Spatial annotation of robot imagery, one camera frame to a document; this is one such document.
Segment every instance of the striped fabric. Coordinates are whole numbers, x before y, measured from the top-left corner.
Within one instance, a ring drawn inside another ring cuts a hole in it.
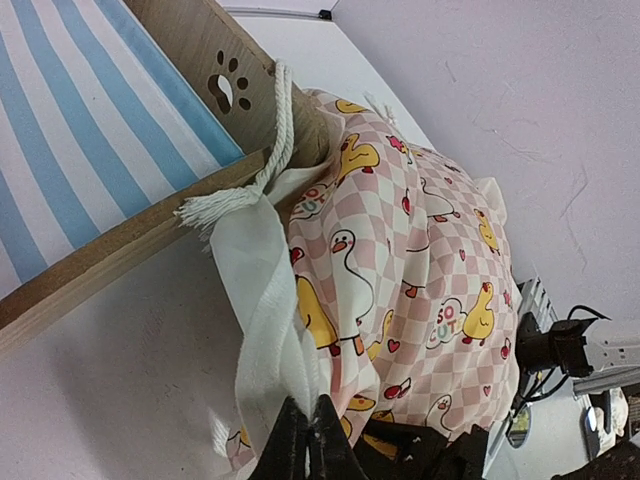
[[[0,298],[242,156],[121,0],[0,0]]]

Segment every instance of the wooden frame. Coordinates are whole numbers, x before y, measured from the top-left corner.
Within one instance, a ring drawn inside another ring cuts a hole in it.
[[[254,153],[130,218],[0,300],[0,357],[184,234],[173,214],[184,199],[247,182],[264,166],[275,138],[274,63],[217,4],[125,2],[242,150]],[[231,59],[237,63],[230,69]],[[234,101],[228,108],[221,108],[210,85],[216,75],[233,82]],[[240,98],[249,108],[243,108]],[[315,165],[329,148],[327,127],[297,88],[293,111],[292,164]]]
[[[213,0],[125,2],[244,152],[273,145],[274,62],[222,7]],[[233,60],[235,68],[230,69]],[[221,109],[211,85],[218,75],[225,76],[233,90],[229,112]],[[246,86],[239,86],[240,79]],[[292,166],[309,167],[326,156],[329,135],[309,98],[295,86],[292,97],[297,150]],[[248,110],[240,99],[249,102]]]

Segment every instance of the wall scratch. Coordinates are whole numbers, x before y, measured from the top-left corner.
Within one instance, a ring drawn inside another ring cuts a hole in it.
[[[582,185],[580,185],[580,188],[578,188],[576,193],[569,199],[569,201],[567,202],[565,207],[562,209],[562,212],[560,213],[560,218],[564,217],[567,214],[567,211],[569,211],[569,209],[573,205],[573,202],[575,202],[576,199],[580,195],[582,195],[582,192],[584,192],[584,190],[589,185],[589,176],[587,175],[587,170],[586,170],[586,168],[584,168],[584,163],[583,162],[580,163],[580,170],[582,171]],[[575,188],[576,183],[577,183],[577,177],[574,177],[573,178],[573,188]]]
[[[571,240],[573,247],[576,249],[576,253],[582,260],[582,271],[580,273],[584,273],[584,271],[587,269],[587,265],[589,265],[589,260],[587,259],[587,256],[585,255],[584,250],[582,249],[582,245],[580,245],[580,242],[576,238],[576,234],[573,231],[573,227],[571,226],[569,217],[566,217],[565,220],[567,222],[567,230],[569,230],[569,239]]]
[[[500,141],[502,143],[504,143],[507,147],[509,147],[511,150],[513,150],[514,153],[516,153],[518,156],[524,158],[525,160],[528,160],[530,162],[534,162],[534,163],[544,163],[546,165],[551,165],[553,162],[551,162],[550,160],[547,160],[545,158],[540,158],[539,155],[540,153],[538,152],[534,152],[534,151],[529,151],[529,150],[523,150],[521,148],[516,147],[513,143],[509,142],[509,140],[507,140],[506,138],[504,138],[502,135],[500,135],[498,133],[498,130],[496,130],[495,128],[482,128],[482,127],[478,127],[480,128],[480,130],[482,130],[483,132],[487,132],[487,133],[493,133],[496,137],[498,137],[500,139]]]
[[[447,72],[449,72],[449,76],[451,77],[451,81],[453,83],[456,83],[458,81],[458,79],[456,78],[456,76],[451,71],[451,67],[449,67],[449,60],[445,60],[444,61],[444,66],[447,68]]]

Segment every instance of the white drawstring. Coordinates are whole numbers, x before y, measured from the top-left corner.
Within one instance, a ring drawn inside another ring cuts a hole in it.
[[[213,225],[227,213],[255,205],[265,187],[286,168],[293,154],[293,111],[291,108],[291,69],[276,62],[276,141],[265,167],[252,185],[220,190],[203,197],[188,198],[175,212],[182,225],[198,227],[208,239]]]
[[[367,101],[367,103],[373,109],[373,111],[378,114],[380,118],[382,118],[385,122],[395,127],[396,129],[398,128],[396,116],[393,113],[393,108],[391,107],[391,105],[389,105],[388,103],[385,103],[383,104],[384,105],[384,109],[383,109],[378,103],[378,100],[376,100],[376,97],[369,92],[364,92],[364,99]]]

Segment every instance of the white fabric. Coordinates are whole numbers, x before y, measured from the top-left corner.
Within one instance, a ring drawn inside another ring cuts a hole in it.
[[[236,398],[251,446],[259,456],[287,396],[309,417],[315,408],[315,343],[298,316],[284,231],[265,196],[251,208],[222,217],[210,244],[245,333]]]

